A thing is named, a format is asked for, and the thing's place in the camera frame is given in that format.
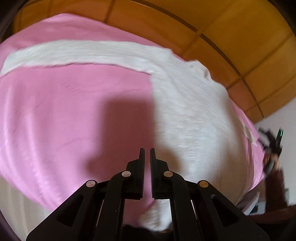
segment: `pink blanket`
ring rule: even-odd
[[[9,53],[59,39],[129,41],[157,46],[139,36],[87,18],[60,14],[36,23],[0,45]],[[18,68],[0,78],[0,173],[27,197],[57,208],[85,181],[110,179],[146,149],[144,199],[126,202],[124,222],[137,226],[152,204],[149,152],[153,97],[149,75],[110,65]],[[253,124],[234,107],[258,138]],[[244,138],[254,173],[262,178],[261,147]]]

